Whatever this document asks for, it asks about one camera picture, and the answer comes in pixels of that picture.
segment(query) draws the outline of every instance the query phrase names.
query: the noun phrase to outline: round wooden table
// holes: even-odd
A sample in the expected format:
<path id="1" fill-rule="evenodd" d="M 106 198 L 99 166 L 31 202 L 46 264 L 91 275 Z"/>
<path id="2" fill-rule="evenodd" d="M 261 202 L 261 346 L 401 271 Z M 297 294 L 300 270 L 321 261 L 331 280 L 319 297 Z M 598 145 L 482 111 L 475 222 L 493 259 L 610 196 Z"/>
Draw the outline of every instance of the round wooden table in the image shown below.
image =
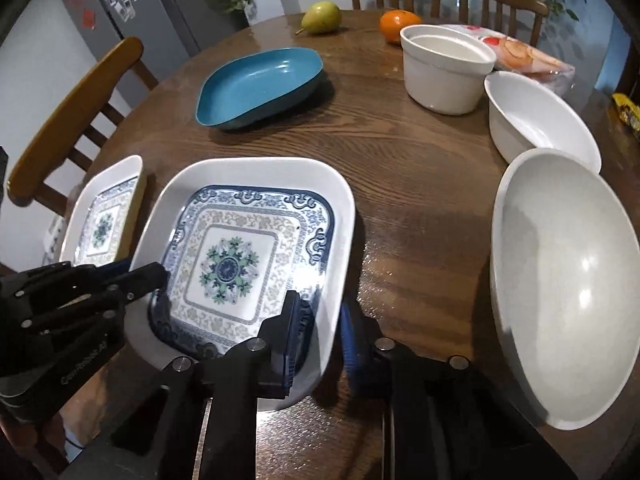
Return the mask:
<path id="1" fill-rule="evenodd" d="M 421 108 L 404 89 L 401 49 L 385 44 L 378 32 L 380 13 L 343 16 L 337 33 L 318 37 L 294 34 L 300 16 L 275 18 L 191 59 L 132 111 L 87 177 L 128 155 L 142 156 L 149 180 L 140 235 L 162 188 L 196 161 L 290 155 L 330 164 L 347 179 L 358 210 L 346 293 L 357 294 L 386 335 L 418 354 L 472 358 L 527 413 L 497 341 L 488 292 L 492 208 L 507 164 L 489 136 L 487 102 L 463 117 Z M 240 56 L 293 45 L 317 50 L 324 62 L 326 79 L 311 99 L 238 133 L 194 120 L 200 88 L 213 70 Z M 637 229 L 638 147 L 601 94 L 594 93 L 585 110 L 602 151 L 602 175 Z M 126 402 L 129 387 L 152 373 L 148 367 L 136 371 L 144 366 L 130 350 L 127 358 L 114 359 L 107 397 Z M 600 478 L 634 434 L 638 377 L 636 367 L 620 398 L 586 428 L 539 425 L 581 479 Z M 311 396 L 258 416 L 258 477 L 379 478 L 381 415 L 377 402 L 350 398 L 336 345 Z"/>

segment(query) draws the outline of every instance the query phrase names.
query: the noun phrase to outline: pear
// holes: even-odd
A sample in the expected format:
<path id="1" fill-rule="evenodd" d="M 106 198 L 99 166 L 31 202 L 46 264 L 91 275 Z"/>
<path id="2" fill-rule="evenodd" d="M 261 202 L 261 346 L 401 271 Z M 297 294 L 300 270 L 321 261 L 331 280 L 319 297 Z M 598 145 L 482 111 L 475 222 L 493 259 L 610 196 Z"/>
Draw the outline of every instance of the pear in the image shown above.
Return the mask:
<path id="1" fill-rule="evenodd" d="M 342 15 L 340 9 L 333 2 L 318 2 L 309 7 L 306 14 L 302 17 L 299 34 L 306 30 L 309 34 L 323 34 L 325 32 L 333 32 L 340 27 Z"/>

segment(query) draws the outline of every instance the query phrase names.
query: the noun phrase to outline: teal oval dish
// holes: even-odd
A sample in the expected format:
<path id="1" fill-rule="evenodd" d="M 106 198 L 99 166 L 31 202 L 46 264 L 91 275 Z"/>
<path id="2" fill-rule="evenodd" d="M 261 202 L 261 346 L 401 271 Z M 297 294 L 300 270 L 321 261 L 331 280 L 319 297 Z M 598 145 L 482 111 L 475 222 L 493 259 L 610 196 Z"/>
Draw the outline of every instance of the teal oval dish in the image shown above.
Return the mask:
<path id="1" fill-rule="evenodd" d="M 310 48 L 278 48 L 224 64 L 205 81 L 196 107 L 203 126 L 233 130 L 283 112 L 320 84 L 322 59 Z"/>

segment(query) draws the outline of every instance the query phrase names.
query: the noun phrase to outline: orange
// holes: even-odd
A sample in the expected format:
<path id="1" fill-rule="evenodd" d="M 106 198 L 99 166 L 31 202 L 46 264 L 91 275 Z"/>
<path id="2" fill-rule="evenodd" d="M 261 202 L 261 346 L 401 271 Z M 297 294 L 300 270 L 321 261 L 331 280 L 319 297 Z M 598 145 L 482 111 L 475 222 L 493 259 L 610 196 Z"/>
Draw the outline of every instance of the orange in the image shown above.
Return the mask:
<path id="1" fill-rule="evenodd" d="M 420 16 L 408 10 L 388 10 L 380 18 L 380 33 L 389 43 L 400 44 L 400 31 L 407 25 L 422 23 Z"/>

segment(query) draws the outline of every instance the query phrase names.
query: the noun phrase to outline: red sticker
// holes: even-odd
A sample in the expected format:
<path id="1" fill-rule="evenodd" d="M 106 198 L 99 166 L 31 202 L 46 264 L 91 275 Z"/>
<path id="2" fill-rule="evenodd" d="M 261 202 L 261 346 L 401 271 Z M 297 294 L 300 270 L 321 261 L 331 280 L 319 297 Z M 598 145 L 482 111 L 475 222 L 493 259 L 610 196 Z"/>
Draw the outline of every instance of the red sticker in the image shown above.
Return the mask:
<path id="1" fill-rule="evenodd" d="M 82 12 L 82 26 L 86 28 L 95 27 L 95 12 L 89 9 L 85 9 Z"/>

